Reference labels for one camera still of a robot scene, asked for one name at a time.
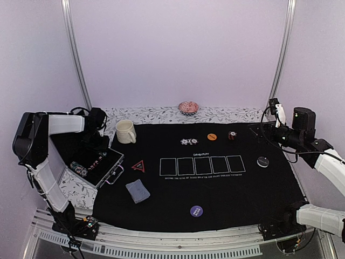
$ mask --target wall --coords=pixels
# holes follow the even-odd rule
[[[287,1],[71,1],[94,106],[261,107]]]
[[[37,207],[44,203],[17,166],[12,140],[26,111],[83,105],[60,1],[0,1],[0,258],[18,259]],[[56,154],[49,156],[55,174]]]
[[[287,117],[293,107],[316,112],[316,137],[345,157],[345,2],[304,0],[296,4],[278,98]],[[345,210],[345,197],[321,174],[299,161],[296,169],[310,201]]]

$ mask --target orange poker chip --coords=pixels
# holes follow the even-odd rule
[[[217,135],[210,133],[207,135],[207,138],[211,141],[215,141],[217,139]]]

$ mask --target black mat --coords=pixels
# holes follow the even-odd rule
[[[281,217],[286,206],[303,200],[284,154],[259,144],[248,124],[136,125],[135,129],[136,144],[120,144],[116,136],[113,141],[112,148],[125,155],[125,172],[114,185],[98,190],[93,216],[103,222],[142,231],[218,230],[258,224],[265,216]],[[227,139],[228,131],[237,132],[235,141]],[[209,133],[217,140],[208,140]],[[183,146],[184,138],[199,143]],[[259,156],[269,159],[267,168],[257,165]],[[145,173],[131,169],[140,160]],[[125,187],[137,179],[151,193],[139,204]],[[203,208],[202,216],[191,216],[195,205]]]

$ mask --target white mug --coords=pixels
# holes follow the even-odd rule
[[[134,125],[130,120],[120,120],[116,123],[116,135],[122,144],[136,143]]]

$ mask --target purple disc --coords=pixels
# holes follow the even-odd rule
[[[195,205],[190,209],[190,214],[193,217],[200,217],[201,215],[203,215],[203,212],[203,208],[198,205]]]

